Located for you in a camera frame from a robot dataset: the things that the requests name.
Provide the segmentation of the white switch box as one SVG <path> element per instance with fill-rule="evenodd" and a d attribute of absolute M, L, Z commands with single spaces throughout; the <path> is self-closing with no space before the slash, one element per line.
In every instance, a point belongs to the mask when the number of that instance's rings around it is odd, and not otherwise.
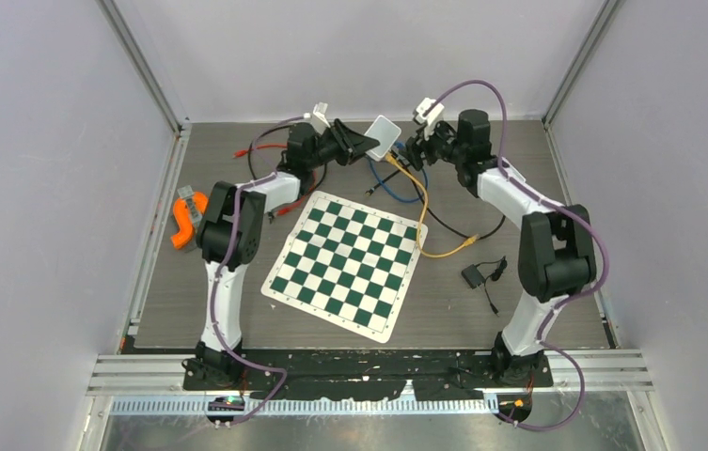
<path fill-rule="evenodd" d="M 401 128 L 389 118 L 379 115 L 373 120 L 364 135 L 378 142 L 377 146 L 366 151 L 366 155 L 371 160 L 380 162 L 400 138 Z"/>

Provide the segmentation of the black power adapter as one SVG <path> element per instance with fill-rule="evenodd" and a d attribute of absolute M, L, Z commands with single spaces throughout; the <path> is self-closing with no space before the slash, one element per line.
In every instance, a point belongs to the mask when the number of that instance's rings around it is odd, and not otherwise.
<path fill-rule="evenodd" d="M 480 267 L 484 265 L 493 265 L 493 270 L 489 274 L 484 274 L 480 270 Z M 493 314 L 496 316 L 499 316 L 499 310 L 489 294 L 487 285 L 489 282 L 498 281 L 507 267 L 508 260 L 506 257 L 502 257 L 494 261 L 484 261 L 476 264 L 470 264 L 460 271 L 460 275 L 470 289 L 475 289 L 478 287 L 483 288 L 487 303 Z"/>

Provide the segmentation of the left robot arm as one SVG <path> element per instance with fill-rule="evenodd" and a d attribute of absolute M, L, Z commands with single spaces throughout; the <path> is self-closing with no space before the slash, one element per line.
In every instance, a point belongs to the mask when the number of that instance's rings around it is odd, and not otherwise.
<path fill-rule="evenodd" d="M 194 361 L 222 389 L 235 387 L 250 366 L 240 354 L 242 289 L 259 250 L 266 214 L 308 194 L 316 169 L 331 162 L 351 165 L 381 145 L 339 119 L 315 128 L 306 119 L 291 117 L 267 132 L 281 130 L 288 138 L 273 171 L 246 183 L 217 182 L 196 234 L 208 277 L 208 301 Z"/>

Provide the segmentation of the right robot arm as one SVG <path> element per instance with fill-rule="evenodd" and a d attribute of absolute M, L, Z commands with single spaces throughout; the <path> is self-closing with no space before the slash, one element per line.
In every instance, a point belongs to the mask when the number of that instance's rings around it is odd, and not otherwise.
<path fill-rule="evenodd" d="M 508 325 L 491 350 L 493 376 L 515 385 L 538 366 L 544 339 L 565 300 L 594 281 L 597 264 L 588 211 L 565 206 L 530 187 L 513 165 L 492 152 L 486 112 L 468 109 L 455 126 L 415 119 L 404 158 L 416 169 L 439 160 L 454 165 L 460 184 L 496 207 L 520 229 L 517 273 L 523 289 Z"/>

